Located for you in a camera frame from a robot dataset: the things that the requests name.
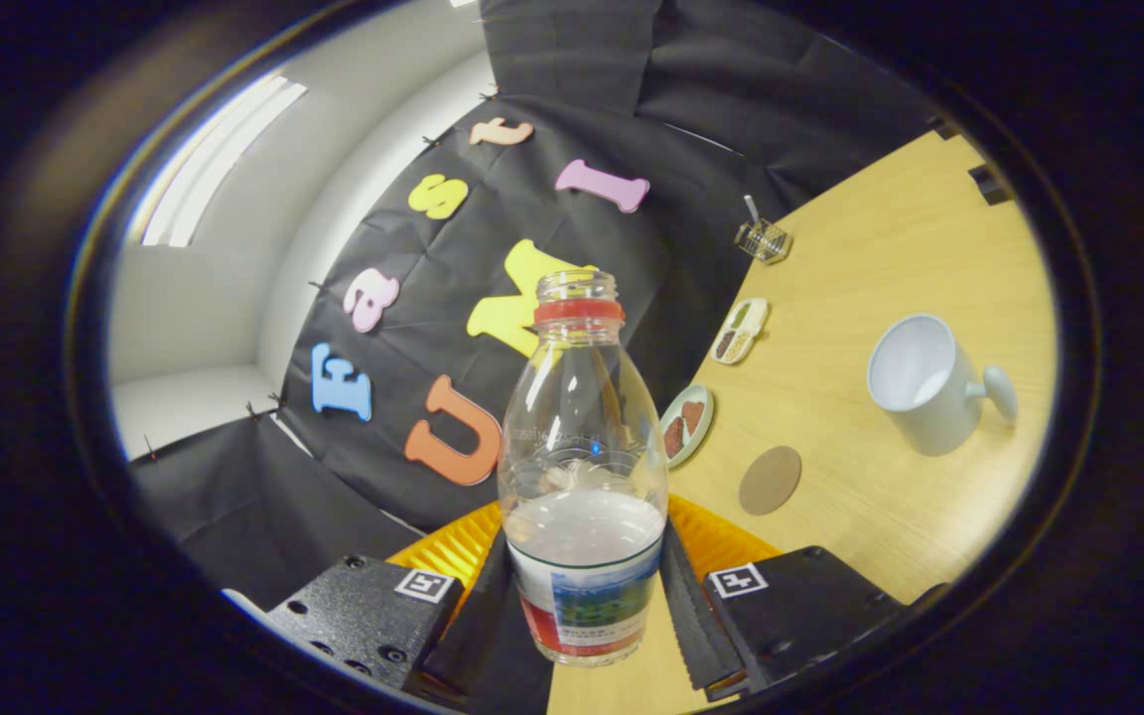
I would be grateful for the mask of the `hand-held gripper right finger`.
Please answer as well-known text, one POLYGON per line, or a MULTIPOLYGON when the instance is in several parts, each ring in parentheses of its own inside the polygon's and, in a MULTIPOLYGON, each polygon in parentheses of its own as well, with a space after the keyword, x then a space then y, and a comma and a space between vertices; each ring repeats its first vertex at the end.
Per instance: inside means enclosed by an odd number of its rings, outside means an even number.
POLYGON ((791 553, 680 496, 659 578, 693 688, 791 692, 885 639, 907 607, 820 546, 791 553))

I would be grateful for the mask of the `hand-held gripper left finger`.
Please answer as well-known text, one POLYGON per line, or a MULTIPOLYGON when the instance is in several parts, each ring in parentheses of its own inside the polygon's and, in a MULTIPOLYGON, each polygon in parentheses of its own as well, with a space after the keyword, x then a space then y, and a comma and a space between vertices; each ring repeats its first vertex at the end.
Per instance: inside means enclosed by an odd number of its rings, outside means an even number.
POLYGON ((387 558, 350 553, 264 623, 362 686, 431 712, 545 712, 495 505, 387 558))

